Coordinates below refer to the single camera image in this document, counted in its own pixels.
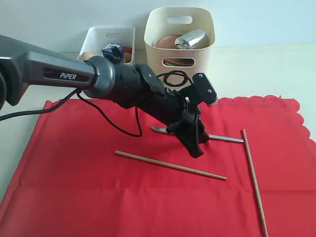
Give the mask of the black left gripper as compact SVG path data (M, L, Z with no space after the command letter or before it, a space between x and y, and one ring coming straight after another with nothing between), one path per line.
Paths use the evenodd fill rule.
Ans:
M198 158L204 154L200 144L210 137L199 118L199 111L178 92L151 94L138 104L138 108L167 126L167 132L173 133L190 156Z

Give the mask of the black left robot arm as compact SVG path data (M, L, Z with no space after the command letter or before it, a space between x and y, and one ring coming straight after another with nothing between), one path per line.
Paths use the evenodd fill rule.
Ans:
M209 139L198 109L206 98L194 86L171 91L146 64L129 66L102 56L81 61L1 36L1 103L17 105L30 85L72 87L76 94L142 110L165 124L194 158Z

